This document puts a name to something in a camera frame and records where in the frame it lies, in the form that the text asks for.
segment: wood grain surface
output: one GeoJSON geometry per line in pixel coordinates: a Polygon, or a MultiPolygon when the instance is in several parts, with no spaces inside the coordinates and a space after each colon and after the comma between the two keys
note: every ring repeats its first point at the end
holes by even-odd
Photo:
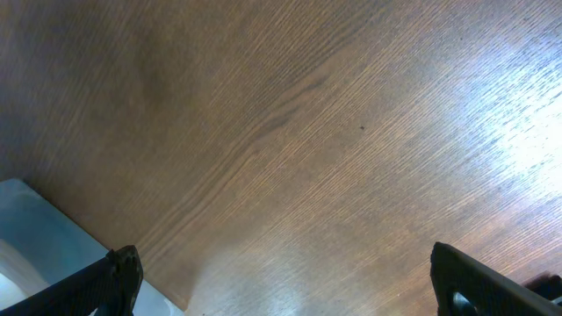
{"type": "Polygon", "coordinates": [[[427,315],[562,272],[562,3],[0,2],[0,178],[186,315],[427,315]]]}

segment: wooden table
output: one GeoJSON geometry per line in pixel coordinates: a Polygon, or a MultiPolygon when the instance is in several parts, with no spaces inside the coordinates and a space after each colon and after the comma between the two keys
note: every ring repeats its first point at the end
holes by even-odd
{"type": "Polygon", "coordinates": [[[187,315],[426,315],[562,272],[562,4],[0,3],[0,179],[187,315]]]}

